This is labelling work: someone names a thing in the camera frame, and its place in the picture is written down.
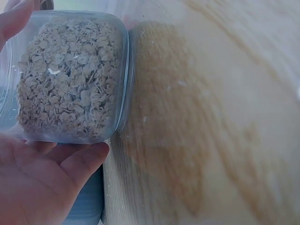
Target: plastic container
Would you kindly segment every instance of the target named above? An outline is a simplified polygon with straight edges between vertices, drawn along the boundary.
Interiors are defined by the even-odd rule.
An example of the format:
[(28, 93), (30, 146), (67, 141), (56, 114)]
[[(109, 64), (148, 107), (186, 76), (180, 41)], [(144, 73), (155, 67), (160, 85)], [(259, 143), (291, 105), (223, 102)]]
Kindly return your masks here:
[(62, 225), (98, 225), (104, 206), (102, 167), (87, 181)]
[(34, 12), (0, 54), (0, 131), (33, 141), (108, 139), (126, 122), (132, 60), (113, 15)]

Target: rolled oats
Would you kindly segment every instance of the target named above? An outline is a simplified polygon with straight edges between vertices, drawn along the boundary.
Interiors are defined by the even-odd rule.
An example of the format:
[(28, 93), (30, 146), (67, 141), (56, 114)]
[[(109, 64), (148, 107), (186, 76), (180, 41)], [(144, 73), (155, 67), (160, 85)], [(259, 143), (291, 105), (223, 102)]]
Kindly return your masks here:
[(27, 135), (101, 139), (112, 127), (122, 34), (101, 19), (56, 17), (21, 57), (17, 120)]

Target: finger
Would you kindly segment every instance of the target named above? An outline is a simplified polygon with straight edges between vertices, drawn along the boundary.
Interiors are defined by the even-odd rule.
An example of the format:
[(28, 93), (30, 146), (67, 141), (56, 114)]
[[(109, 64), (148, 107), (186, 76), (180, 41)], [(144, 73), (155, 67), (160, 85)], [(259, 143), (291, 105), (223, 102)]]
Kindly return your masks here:
[(20, 2), (21, 2), (21, 0), (8, 0), (6, 6), (4, 7), (4, 12), (11, 10), (13, 7), (15, 7)]
[(26, 144), (33, 148), (35, 151), (39, 153), (47, 153), (49, 152), (52, 148), (56, 146), (56, 143), (52, 142), (32, 142), (32, 141), (27, 141)]
[(0, 51), (7, 40), (25, 27), (33, 9), (33, 0), (22, 0), (13, 9), (0, 14)]
[(34, 0), (34, 10), (41, 9), (42, 0)]
[[(21, 1), (25, 1), (25, 0), (9, 0), (6, 6), (4, 7), (4, 12), (13, 9)], [(44, 2), (44, 0), (33, 0), (33, 1), (34, 1), (34, 10), (40, 10), (40, 5)]]
[(89, 177), (104, 163), (109, 147), (106, 143), (91, 145), (86, 150), (80, 150), (63, 161), (60, 166), (81, 189)]
[(73, 155), (75, 152), (80, 150), (86, 150), (89, 147), (90, 145), (83, 144), (57, 145), (50, 152), (48, 152), (46, 156), (60, 165), (63, 161), (65, 161), (69, 156)]

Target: wood grain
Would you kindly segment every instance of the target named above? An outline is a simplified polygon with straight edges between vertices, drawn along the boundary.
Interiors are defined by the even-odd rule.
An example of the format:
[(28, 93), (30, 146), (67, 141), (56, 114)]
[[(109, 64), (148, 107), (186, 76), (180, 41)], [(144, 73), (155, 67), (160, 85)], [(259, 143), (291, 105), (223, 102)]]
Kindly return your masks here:
[(135, 3), (116, 10), (137, 59), (106, 224), (300, 224), (300, 3)]

